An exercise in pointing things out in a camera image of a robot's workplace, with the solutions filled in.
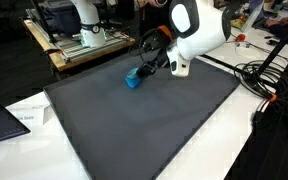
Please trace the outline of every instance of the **gray tray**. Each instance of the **gray tray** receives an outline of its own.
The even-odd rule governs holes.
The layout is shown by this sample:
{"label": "gray tray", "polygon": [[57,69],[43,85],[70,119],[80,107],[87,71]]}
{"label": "gray tray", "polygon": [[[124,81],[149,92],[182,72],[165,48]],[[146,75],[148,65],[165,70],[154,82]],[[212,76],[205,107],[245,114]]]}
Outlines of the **gray tray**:
{"label": "gray tray", "polygon": [[239,84],[193,60],[189,77],[161,69],[130,89],[124,78],[142,63],[122,56],[45,88],[93,179],[155,179]]}

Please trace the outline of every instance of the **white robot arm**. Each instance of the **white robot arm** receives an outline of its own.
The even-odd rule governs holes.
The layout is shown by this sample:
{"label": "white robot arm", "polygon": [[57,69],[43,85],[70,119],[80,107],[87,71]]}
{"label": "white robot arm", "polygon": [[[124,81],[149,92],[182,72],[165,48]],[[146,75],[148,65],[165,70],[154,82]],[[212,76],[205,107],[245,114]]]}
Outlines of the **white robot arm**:
{"label": "white robot arm", "polygon": [[104,29],[91,0],[71,0],[81,18],[81,43],[84,47],[98,47],[105,43]]}
{"label": "white robot arm", "polygon": [[224,11],[207,0],[173,0],[170,22],[179,36],[167,49],[172,74],[187,76],[190,61],[224,44],[231,34],[230,18],[239,2]]}

